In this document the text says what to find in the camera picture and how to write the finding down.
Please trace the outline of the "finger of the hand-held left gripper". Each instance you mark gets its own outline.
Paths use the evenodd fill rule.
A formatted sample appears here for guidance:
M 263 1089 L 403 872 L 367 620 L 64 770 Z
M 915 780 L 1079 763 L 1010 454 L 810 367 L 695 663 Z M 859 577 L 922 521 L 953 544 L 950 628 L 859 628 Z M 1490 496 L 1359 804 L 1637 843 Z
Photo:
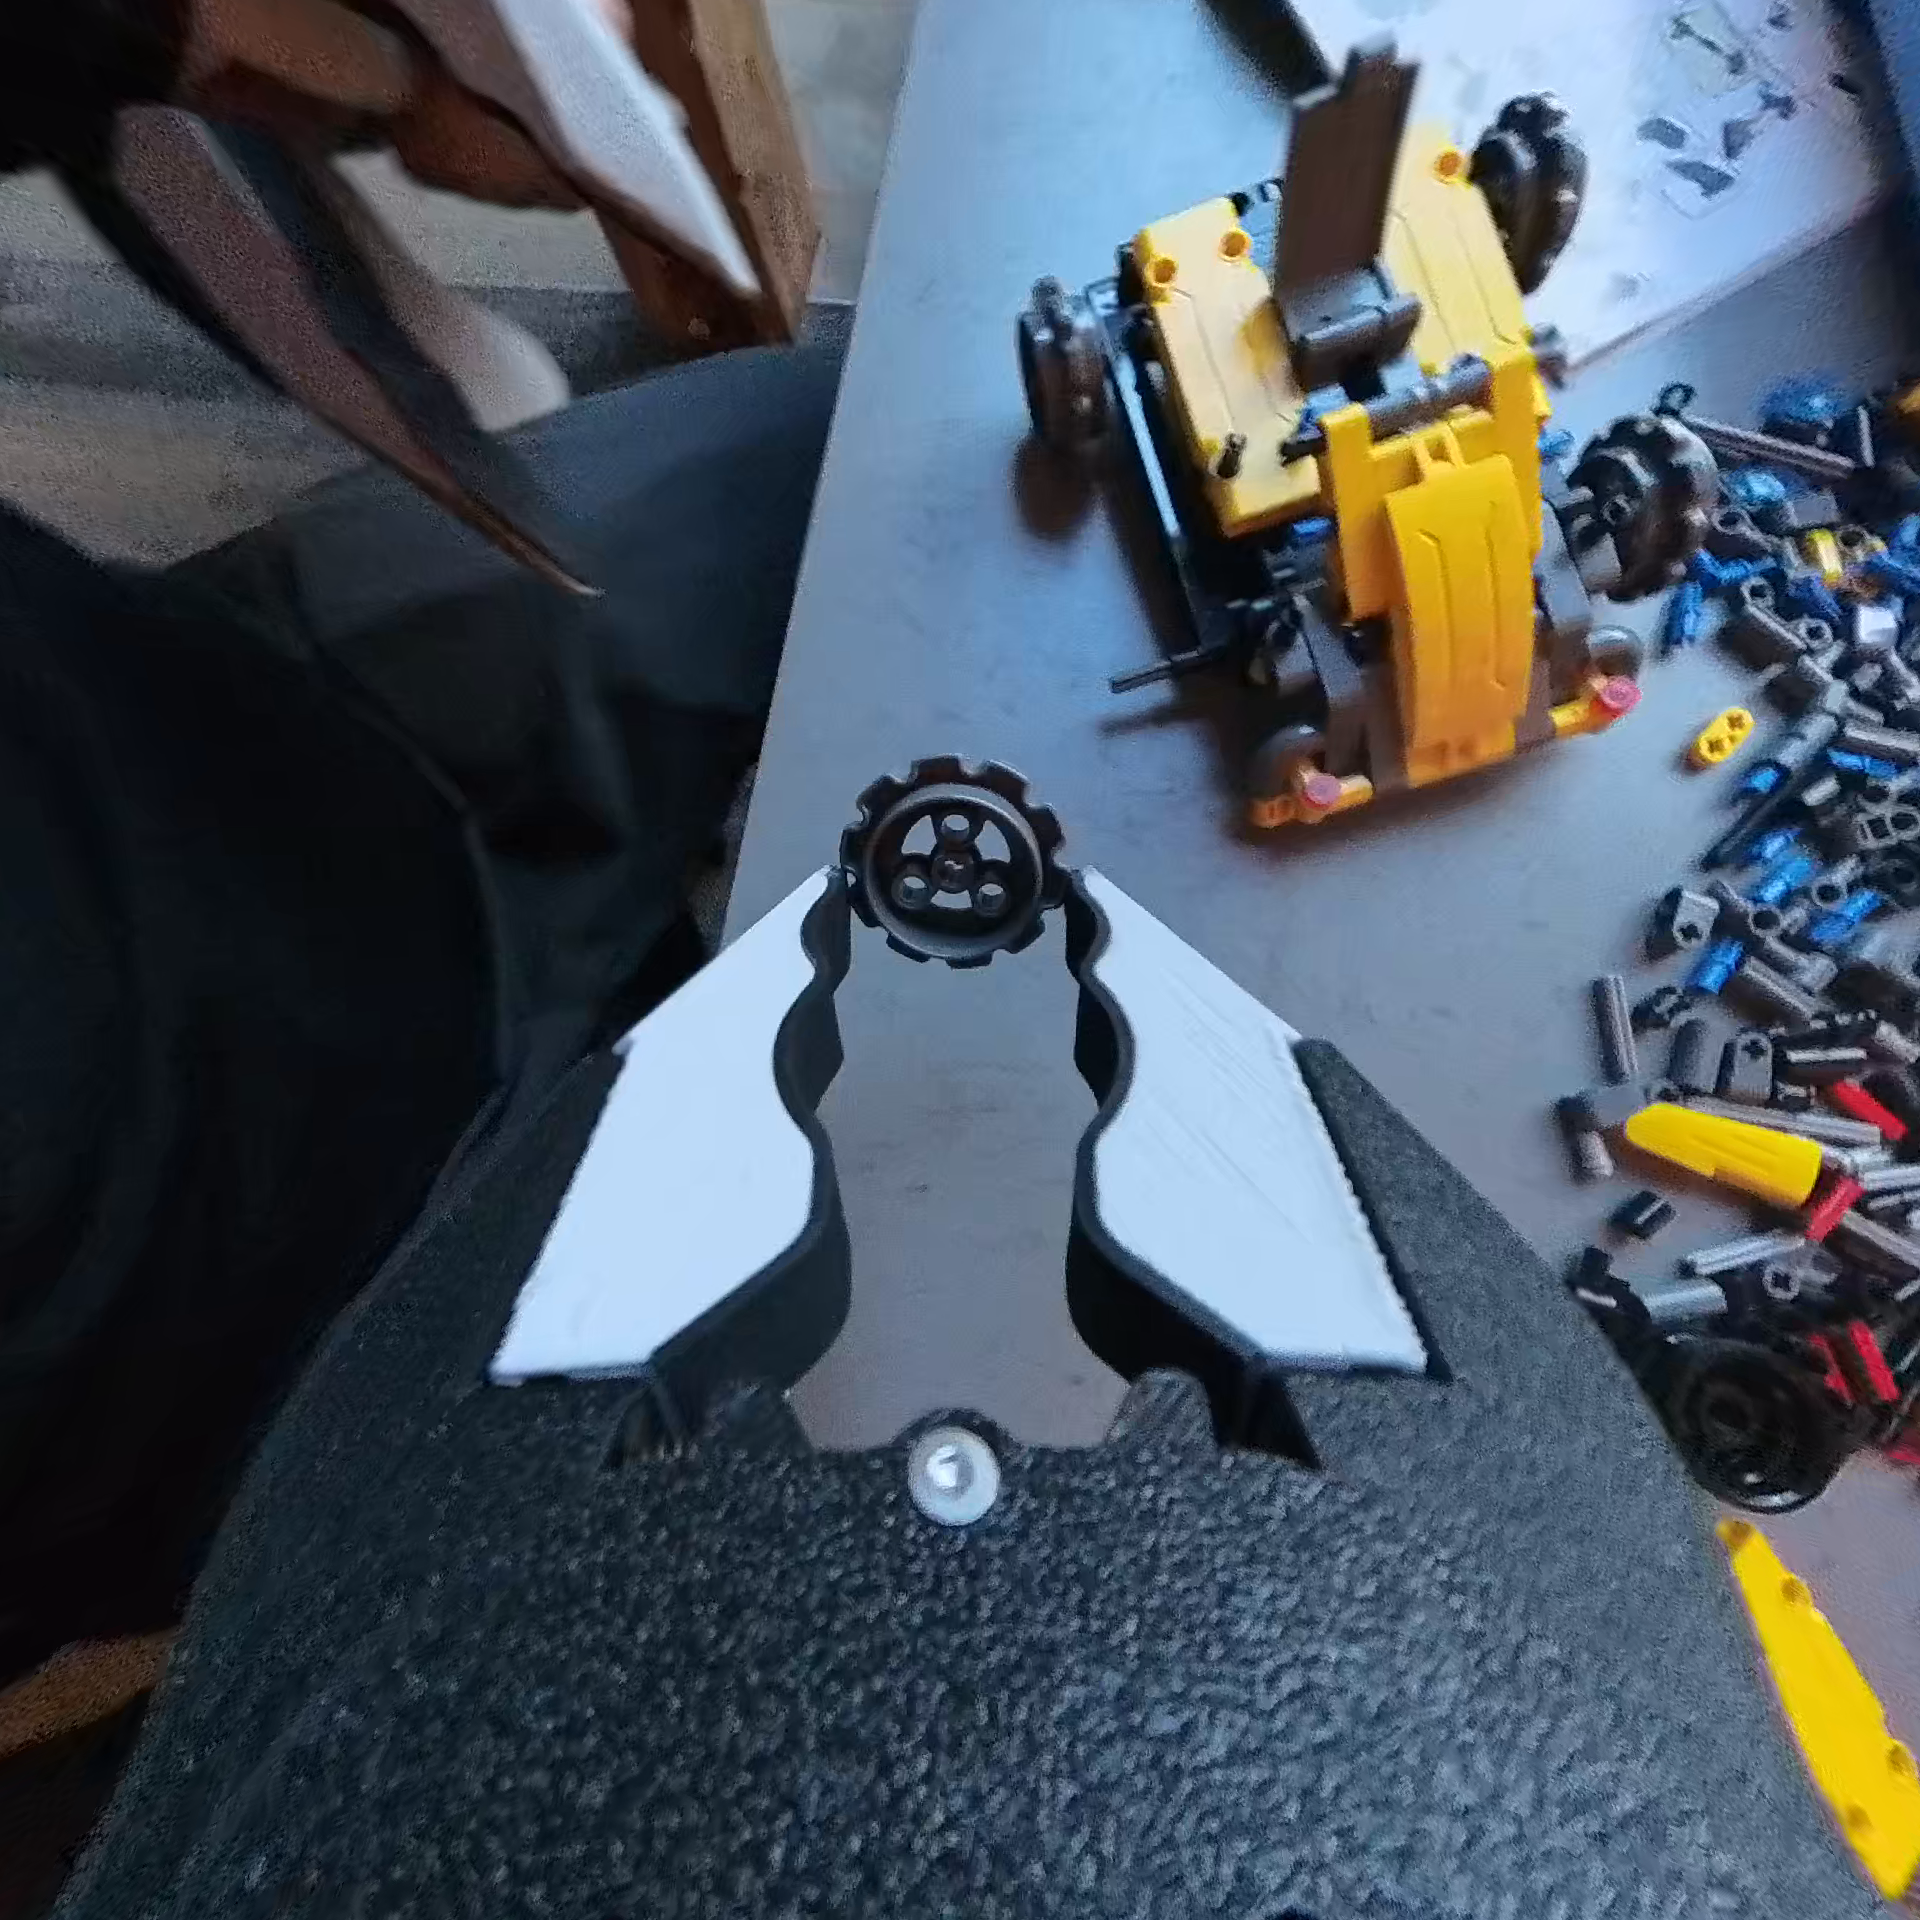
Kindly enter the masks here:
M 597 595 L 511 440 L 573 398 L 561 367 L 428 275 L 331 159 L 140 104 L 114 118 L 111 206 L 283 398 L 516 565 Z
M 743 300 L 762 293 L 729 203 L 680 103 L 635 57 L 606 3 L 492 3 L 537 145 L 586 200 Z

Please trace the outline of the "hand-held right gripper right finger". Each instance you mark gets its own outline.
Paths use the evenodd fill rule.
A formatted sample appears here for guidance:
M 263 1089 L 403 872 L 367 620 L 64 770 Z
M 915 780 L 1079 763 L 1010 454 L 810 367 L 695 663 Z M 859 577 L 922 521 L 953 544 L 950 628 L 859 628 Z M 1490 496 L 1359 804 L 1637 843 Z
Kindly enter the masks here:
M 1099 1118 L 1083 1236 L 1236 1360 L 1426 1376 L 1426 1339 L 1304 1075 L 1304 1037 L 1112 876 L 1067 894 Z

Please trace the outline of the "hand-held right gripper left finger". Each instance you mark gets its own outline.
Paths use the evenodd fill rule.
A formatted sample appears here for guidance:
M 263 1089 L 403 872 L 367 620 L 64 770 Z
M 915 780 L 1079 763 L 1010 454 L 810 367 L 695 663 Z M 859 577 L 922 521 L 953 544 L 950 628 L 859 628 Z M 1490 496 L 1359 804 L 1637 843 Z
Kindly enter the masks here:
M 853 1307 L 820 1119 L 849 956 L 847 878 L 816 869 L 615 1045 L 492 1385 L 797 1385 L 820 1364 Z

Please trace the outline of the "grey toy wheel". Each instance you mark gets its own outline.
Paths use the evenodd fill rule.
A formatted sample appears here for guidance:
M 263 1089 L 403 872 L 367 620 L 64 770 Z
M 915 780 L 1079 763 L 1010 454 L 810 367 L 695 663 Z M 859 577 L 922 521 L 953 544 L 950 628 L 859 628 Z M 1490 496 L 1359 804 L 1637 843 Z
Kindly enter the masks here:
M 862 786 L 839 840 L 853 914 L 915 965 L 990 966 L 1067 900 L 1066 830 L 1004 761 L 933 755 Z

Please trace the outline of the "yellow toy brick car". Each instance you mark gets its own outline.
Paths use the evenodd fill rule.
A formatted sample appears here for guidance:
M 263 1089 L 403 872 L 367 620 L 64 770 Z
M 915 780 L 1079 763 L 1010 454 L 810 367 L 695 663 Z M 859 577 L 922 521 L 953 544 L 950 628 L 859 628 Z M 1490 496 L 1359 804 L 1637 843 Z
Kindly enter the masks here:
M 1588 196 L 1553 94 L 1460 146 L 1418 131 L 1391 40 L 1330 64 L 1279 8 L 1279 170 L 1136 229 L 1112 279 L 1038 279 L 1016 326 L 1031 436 L 1121 439 L 1191 643 L 1115 692 L 1233 669 L 1270 720 L 1253 830 L 1357 814 L 1612 729 L 1637 637 L 1598 605 L 1683 586 L 1717 462 L 1673 413 L 1553 454 L 1553 329 L 1524 313 Z

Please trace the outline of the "person's left hand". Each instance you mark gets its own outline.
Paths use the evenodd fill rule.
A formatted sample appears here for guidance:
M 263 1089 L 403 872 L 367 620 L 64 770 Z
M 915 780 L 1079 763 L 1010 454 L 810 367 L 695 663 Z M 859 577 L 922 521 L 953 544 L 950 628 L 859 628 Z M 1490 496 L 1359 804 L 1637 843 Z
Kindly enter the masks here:
M 351 3 L 187 3 L 180 103 L 316 154 L 380 150 L 423 187 L 524 213 L 586 200 L 435 54 Z

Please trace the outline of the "brown wooden table leg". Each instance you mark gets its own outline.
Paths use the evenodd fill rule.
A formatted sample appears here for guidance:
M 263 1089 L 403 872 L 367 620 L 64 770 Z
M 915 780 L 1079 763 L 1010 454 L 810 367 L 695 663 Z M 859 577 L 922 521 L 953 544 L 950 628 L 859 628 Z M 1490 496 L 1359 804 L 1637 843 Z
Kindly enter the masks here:
M 764 3 L 627 3 L 641 66 L 675 97 L 693 150 L 756 261 L 735 297 L 700 265 L 601 215 L 641 322 L 672 356 L 794 342 L 820 255 L 815 187 Z

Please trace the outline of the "yellow pointed panel piece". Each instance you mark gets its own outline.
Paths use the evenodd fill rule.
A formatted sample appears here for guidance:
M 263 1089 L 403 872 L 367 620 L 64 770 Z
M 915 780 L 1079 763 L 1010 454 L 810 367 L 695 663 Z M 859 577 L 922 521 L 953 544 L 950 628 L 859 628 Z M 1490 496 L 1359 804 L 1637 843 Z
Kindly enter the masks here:
M 1822 1145 L 1810 1136 L 1717 1118 L 1674 1101 L 1641 1108 L 1621 1124 L 1621 1136 L 1644 1157 L 1777 1211 L 1803 1208 L 1826 1165 Z

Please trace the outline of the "person's black top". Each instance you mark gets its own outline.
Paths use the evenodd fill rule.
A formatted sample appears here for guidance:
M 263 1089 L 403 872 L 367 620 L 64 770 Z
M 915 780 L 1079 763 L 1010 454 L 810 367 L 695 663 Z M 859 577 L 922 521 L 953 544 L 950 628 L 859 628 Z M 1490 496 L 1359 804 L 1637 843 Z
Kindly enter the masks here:
M 399 496 L 108 565 L 3 505 L 3 1688 L 171 1630 L 306 1357 L 704 960 L 782 595 Z

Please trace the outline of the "black rubber tyre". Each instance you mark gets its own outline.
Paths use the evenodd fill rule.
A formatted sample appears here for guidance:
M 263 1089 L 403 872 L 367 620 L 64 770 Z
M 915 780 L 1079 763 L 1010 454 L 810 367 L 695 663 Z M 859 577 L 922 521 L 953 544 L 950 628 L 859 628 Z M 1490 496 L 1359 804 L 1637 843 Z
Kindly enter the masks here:
M 1753 1341 L 1673 1339 L 1641 1380 L 1699 1488 L 1748 1514 L 1810 1510 L 1869 1439 L 1810 1364 Z

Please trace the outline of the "pile of dark brick pieces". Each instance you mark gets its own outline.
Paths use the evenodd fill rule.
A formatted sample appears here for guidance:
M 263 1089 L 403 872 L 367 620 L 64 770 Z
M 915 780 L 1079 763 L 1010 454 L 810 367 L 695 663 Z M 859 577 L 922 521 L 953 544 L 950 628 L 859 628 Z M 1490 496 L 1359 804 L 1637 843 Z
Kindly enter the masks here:
M 1593 979 L 1600 1089 L 1559 1108 L 1574 1171 L 1644 1174 L 1570 1297 L 1644 1389 L 1673 1339 L 1742 1339 L 1916 1465 L 1916 382 L 1788 379 L 1727 423 L 1690 382 L 1598 439 L 1579 496 L 1678 532 L 1665 656 L 1713 639 L 1751 708 L 1727 821 L 1654 900 L 1641 975 Z M 1777 1211 L 1622 1143 L 1654 1101 L 1822 1145 Z

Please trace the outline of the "long yellow beam piece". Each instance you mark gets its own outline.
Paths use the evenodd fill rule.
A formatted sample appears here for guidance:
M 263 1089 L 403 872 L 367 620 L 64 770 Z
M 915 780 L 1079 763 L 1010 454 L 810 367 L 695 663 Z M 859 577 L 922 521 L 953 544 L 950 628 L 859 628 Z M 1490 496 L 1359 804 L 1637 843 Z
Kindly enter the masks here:
M 1743 1519 L 1716 1525 L 1764 1667 L 1816 1792 L 1864 1878 L 1895 1905 L 1916 1900 L 1916 1753 L 1810 1584 Z

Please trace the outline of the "white instruction booklet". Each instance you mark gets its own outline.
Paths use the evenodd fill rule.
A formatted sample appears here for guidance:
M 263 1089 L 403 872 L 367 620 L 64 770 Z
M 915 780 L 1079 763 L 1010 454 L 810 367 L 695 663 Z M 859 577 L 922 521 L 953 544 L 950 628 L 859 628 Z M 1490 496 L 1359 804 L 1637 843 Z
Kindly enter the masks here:
M 1413 121 L 1460 146 L 1549 93 L 1588 154 L 1527 313 L 1570 362 L 1669 326 L 1883 196 L 1881 85 L 1843 3 L 1301 3 L 1330 57 L 1395 35 Z

